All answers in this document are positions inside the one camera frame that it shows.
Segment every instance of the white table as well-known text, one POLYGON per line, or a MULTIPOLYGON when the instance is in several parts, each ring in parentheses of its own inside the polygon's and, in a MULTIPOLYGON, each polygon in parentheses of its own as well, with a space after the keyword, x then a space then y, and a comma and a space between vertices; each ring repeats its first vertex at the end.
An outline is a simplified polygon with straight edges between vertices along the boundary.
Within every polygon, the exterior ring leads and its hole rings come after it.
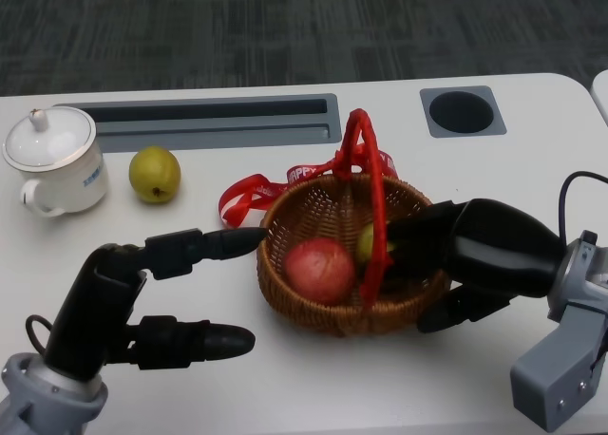
POLYGON ((591 96, 598 105, 599 112, 608 122, 608 70, 601 72, 591 86, 591 96))
MULTIPOLYGON (((570 173, 608 172, 608 128, 588 92, 553 74, 370 84, 175 90, 0 98, 4 139, 34 107, 58 103, 334 93, 342 125, 363 107, 380 148, 397 171, 435 201, 494 198, 557 231, 558 192, 570 173), (428 134, 421 88, 489 85, 507 133, 437 140, 428 134)), ((106 155, 111 191, 93 210, 45 220, 20 205, 20 177, 0 164, 0 357, 31 350, 23 323, 50 319, 88 254, 107 242, 220 226, 217 202, 231 183, 253 173, 283 181, 296 163, 321 163, 336 144, 179 151, 181 193, 163 207, 138 203, 129 186, 132 154, 106 155)), ((583 228, 608 243, 608 189, 577 181, 568 201, 569 239, 583 228)), ((149 281, 132 322, 145 314, 209 318, 245 326, 257 337, 248 355, 190 369, 103 371, 110 397, 92 435, 184 434, 540 434, 511 403, 509 370, 555 328, 545 300, 518 298, 480 323, 434 335, 415 330, 335 339, 300 331, 278 318, 257 287, 255 256, 204 262, 185 277, 149 281)), ((559 433, 608 427, 608 384, 559 433)), ((0 397, 5 394, 0 389, 0 397)))

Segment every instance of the white ceramic mug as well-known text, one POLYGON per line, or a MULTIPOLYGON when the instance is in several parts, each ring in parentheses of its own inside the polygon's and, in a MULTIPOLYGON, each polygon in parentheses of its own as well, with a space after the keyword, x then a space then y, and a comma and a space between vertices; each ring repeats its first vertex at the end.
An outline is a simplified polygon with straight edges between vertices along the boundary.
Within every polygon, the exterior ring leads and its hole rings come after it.
POLYGON ((93 119, 72 107, 33 110, 7 137, 6 161, 26 179, 20 200, 40 217, 80 212, 107 192, 93 119))

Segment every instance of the mug lid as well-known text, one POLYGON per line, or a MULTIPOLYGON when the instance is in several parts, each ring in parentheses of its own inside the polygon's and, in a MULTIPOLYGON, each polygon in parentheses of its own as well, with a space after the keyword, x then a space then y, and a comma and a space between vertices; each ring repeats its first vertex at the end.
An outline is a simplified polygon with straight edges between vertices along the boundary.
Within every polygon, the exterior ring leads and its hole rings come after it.
POLYGON ((9 132, 2 150, 20 170, 58 169, 80 158, 95 139, 95 122, 82 110, 56 106, 34 109, 9 132))

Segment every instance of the gray carpet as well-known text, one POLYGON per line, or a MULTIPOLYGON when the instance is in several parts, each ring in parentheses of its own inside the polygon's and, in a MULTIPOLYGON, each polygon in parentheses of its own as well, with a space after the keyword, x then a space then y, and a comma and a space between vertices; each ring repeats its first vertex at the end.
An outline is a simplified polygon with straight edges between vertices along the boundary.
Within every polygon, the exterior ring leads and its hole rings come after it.
POLYGON ((608 0, 0 0, 0 95, 608 68, 608 0))

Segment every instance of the mug handle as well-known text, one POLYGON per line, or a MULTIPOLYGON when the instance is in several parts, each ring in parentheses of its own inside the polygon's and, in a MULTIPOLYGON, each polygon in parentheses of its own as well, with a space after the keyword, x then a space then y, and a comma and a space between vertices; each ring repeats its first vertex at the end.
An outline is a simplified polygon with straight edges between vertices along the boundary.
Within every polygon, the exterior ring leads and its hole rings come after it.
POLYGON ((26 207, 30 209, 31 212, 40 217, 51 218, 58 217, 61 214, 64 214, 66 212, 64 209, 57 207, 50 210, 44 210, 40 207, 40 205, 38 205, 35 200, 35 195, 36 188, 41 182, 42 181, 40 179, 29 179, 24 183, 23 188, 21 188, 22 202, 25 204, 26 207))

